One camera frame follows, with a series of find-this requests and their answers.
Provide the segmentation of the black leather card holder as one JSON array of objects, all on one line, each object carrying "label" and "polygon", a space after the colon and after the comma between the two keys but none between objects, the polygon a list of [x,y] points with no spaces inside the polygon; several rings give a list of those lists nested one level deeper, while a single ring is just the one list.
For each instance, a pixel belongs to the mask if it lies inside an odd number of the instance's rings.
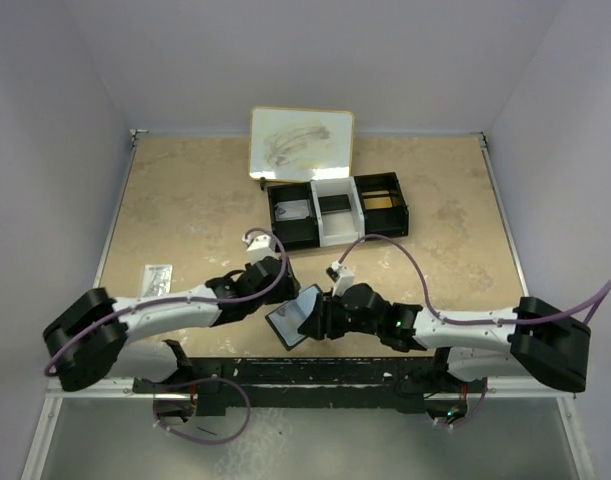
[{"label": "black leather card holder", "polygon": [[320,312],[323,291],[317,284],[304,287],[297,297],[288,300],[270,311],[265,319],[286,351],[295,349],[305,340],[316,340],[309,334],[301,333],[303,326],[313,326],[315,313]]}]

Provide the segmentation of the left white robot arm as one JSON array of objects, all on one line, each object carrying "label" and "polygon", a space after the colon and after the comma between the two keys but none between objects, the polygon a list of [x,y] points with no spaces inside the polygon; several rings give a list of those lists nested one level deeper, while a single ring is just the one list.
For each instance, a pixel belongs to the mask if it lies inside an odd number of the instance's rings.
[{"label": "left white robot arm", "polygon": [[114,298],[93,288],[44,329],[50,355],[44,374],[58,378],[67,392],[83,390],[108,376],[137,341],[239,322],[262,306],[295,299],[299,291],[290,262],[271,256],[160,297]]}]

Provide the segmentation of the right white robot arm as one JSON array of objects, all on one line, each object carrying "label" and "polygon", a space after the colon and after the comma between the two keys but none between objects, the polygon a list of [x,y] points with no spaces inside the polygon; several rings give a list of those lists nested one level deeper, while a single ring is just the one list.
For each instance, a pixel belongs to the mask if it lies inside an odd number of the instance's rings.
[{"label": "right white robot arm", "polygon": [[433,311],[391,303],[360,283],[342,295],[318,294],[298,331],[314,340],[362,333],[395,351],[441,353],[429,369],[441,391],[500,376],[529,375],[569,393],[583,392],[587,383],[589,326],[536,297],[501,310]]}]

